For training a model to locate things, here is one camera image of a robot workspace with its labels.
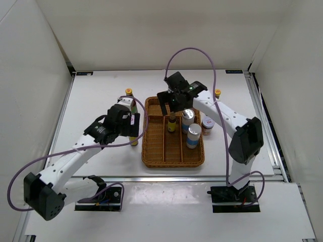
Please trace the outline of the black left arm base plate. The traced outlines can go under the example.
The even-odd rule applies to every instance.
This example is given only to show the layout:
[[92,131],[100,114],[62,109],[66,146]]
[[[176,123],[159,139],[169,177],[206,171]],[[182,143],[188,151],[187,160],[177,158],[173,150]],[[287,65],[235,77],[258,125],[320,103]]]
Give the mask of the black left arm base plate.
[[75,211],[89,212],[121,212],[123,206],[125,187],[122,183],[107,185],[107,189],[96,198],[75,203]]

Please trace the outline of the white salt shaker metal lid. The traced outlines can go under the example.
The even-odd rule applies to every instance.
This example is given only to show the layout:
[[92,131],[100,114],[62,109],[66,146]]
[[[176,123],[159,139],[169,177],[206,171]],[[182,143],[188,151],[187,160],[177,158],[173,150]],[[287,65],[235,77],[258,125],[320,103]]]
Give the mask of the white salt shaker metal lid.
[[194,119],[195,113],[192,109],[185,109],[182,111],[181,128],[183,133],[187,134],[189,126],[194,123]]

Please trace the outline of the red sauce bottle yellow cap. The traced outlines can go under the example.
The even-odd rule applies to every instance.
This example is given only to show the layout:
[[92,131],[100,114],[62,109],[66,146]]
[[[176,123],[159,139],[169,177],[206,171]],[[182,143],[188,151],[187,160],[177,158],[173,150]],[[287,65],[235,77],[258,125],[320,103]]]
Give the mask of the red sauce bottle yellow cap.
[[214,90],[214,94],[215,94],[215,98],[216,99],[219,99],[220,98],[220,95],[221,95],[221,90],[220,89],[215,89]]

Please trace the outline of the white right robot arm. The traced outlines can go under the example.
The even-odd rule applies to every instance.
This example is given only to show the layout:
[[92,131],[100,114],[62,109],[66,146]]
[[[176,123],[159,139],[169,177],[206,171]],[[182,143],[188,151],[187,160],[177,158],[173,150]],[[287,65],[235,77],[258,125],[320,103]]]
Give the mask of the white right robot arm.
[[214,97],[202,83],[188,81],[180,72],[164,79],[167,91],[157,94],[162,114],[194,108],[201,111],[223,128],[226,157],[232,158],[232,168],[226,172],[227,197],[234,202],[241,200],[248,188],[251,167],[263,147],[262,124],[257,117],[247,118]]

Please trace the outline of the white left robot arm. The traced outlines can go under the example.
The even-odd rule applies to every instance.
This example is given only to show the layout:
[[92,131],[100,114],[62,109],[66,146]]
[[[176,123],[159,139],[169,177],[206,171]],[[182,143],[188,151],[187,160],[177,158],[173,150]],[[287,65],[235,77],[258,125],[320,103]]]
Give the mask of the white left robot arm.
[[86,176],[75,184],[68,181],[117,137],[137,137],[139,125],[140,114],[132,113],[124,105],[114,104],[106,115],[98,117],[84,130],[71,153],[62,155],[51,167],[38,174],[25,176],[24,201],[46,221],[54,219],[70,203],[102,201],[107,185],[100,177]]

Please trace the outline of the small yellow bottle wooden cap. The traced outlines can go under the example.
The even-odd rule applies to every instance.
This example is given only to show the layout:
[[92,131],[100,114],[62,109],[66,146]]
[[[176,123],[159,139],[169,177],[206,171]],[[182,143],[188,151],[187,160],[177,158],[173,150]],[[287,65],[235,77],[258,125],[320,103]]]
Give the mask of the small yellow bottle wooden cap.
[[131,146],[137,146],[138,145],[137,137],[129,137],[129,142],[130,142]]

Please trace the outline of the white shaker blue label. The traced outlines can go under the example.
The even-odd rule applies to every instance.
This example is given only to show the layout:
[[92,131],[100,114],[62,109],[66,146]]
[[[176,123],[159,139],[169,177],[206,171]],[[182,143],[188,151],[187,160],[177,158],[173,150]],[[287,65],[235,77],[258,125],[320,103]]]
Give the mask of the white shaker blue label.
[[199,124],[191,124],[187,131],[186,146],[190,149],[197,147],[201,135],[201,126]]

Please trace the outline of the spice jar red label lid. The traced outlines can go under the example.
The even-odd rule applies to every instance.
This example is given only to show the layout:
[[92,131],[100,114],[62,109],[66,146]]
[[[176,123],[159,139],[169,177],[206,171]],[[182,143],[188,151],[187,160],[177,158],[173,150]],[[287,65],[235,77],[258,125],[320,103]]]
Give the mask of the spice jar red label lid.
[[202,120],[202,134],[204,136],[208,136],[211,134],[211,131],[215,125],[214,120],[212,120],[210,117],[205,116]]

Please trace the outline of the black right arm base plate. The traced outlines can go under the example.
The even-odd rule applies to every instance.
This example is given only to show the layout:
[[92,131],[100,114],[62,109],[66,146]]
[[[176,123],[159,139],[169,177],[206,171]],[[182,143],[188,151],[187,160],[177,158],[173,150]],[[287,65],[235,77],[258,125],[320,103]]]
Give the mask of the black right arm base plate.
[[213,213],[258,213],[260,206],[254,186],[248,186],[241,193],[234,187],[210,187]]

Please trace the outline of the red sauce bottle green label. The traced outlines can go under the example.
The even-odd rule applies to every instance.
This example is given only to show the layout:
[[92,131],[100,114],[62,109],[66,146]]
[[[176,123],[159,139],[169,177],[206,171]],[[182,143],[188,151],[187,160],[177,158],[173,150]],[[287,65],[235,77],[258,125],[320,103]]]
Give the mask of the red sauce bottle green label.
[[[126,93],[127,96],[134,97],[133,91],[132,91],[131,88],[127,88],[125,90],[125,93]],[[138,112],[136,100],[133,99],[133,98],[132,98],[132,104],[131,104],[131,112],[132,113],[137,113]]]

